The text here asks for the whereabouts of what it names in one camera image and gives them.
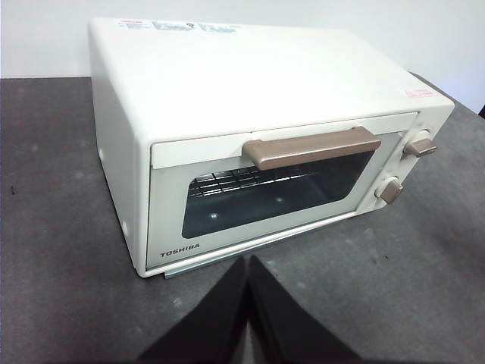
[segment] oven door handle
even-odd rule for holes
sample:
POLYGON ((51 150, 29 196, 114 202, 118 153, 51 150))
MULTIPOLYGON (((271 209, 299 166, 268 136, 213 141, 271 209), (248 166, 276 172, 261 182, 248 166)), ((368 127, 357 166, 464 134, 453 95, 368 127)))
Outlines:
POLYGON ((370 152, 380 146, 380 140, 364 127, 333 133, 298 136, 279 140, 250 140, 242 146, 259 170, 267 170, 322 159, 370 152))

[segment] pink sticker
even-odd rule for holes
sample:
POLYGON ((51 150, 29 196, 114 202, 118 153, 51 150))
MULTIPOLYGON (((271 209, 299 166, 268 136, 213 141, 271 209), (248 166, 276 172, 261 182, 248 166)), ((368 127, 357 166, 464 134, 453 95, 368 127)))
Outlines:
POLYGON ((405 92, 408 97, 413 98, 439 95, 439 93, 437 93, 434 89, 407 89, 405 92))

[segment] oven door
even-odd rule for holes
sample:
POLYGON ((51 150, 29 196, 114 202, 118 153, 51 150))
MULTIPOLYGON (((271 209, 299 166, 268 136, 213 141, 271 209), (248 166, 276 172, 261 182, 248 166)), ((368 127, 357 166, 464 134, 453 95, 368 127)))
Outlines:
POLYGON ((354 212, 416 115, 154 145, 147 270, 354 212))

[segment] white wall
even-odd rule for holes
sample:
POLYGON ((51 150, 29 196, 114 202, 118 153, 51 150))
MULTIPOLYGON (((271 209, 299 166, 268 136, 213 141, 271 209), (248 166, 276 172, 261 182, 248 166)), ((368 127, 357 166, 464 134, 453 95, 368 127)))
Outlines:
POLYGON ((342 27, 478 112, 485 0, 3 0, 2 77, 89 75, 91 17, 342 27))

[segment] oven top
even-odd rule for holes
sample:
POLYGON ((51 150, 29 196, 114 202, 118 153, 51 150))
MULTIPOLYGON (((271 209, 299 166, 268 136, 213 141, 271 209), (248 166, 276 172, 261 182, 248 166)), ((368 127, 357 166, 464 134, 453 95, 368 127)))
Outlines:
POLYGON ((345 30, 95 19, 89 32, 147 143, 451 103, 345 30))

